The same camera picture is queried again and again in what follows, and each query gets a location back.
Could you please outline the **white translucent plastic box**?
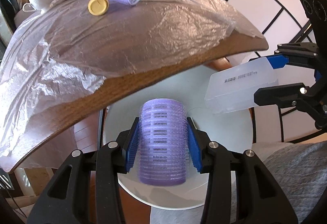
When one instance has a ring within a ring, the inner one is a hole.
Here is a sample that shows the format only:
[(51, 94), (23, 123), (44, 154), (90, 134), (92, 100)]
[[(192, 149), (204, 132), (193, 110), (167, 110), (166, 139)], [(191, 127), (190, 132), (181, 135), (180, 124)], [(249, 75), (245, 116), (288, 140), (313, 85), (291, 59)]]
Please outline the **white translucent plastic box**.
[(254, 93), (278, 85), (278, 76), (267, 58), (258, 58), (211, 75), (205, 105), (214, 114), (255, 107)]

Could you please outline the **yellow plastic cup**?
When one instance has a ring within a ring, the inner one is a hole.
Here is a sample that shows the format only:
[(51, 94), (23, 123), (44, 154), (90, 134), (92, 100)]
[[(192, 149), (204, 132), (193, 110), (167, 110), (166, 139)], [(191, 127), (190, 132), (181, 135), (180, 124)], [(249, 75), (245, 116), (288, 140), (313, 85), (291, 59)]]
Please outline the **yellow plastic cup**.
[(102, 16), (109, 9), (108, 0), (90, 0), (87, 5), (88, 11), (91, 15)]

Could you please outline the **transparent plastic table cover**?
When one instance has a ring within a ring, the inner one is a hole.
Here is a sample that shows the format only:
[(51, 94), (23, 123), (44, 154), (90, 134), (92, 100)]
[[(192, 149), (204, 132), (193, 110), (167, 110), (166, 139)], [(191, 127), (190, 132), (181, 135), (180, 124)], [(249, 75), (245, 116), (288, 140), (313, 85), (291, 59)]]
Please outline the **transparent plastic table cover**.
[(225, 0), (112, 3), (57, 0), (16, 30), (1, 63), (1, 167), (12, 171), (95, 111), (169, 76), (224, 56), (267, 50)]

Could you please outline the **white ceramic cup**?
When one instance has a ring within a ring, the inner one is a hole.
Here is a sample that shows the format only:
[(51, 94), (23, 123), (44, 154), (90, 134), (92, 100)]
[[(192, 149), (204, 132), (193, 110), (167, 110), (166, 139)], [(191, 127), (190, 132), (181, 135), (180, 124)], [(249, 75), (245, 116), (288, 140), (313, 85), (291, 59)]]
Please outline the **white ceramic cup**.
[(53, 0), (29, 0), (28, 3), (23, 5), (22, 11), (26, 13), (36, 11), (45, 12), (49, 9), (52, 1)]

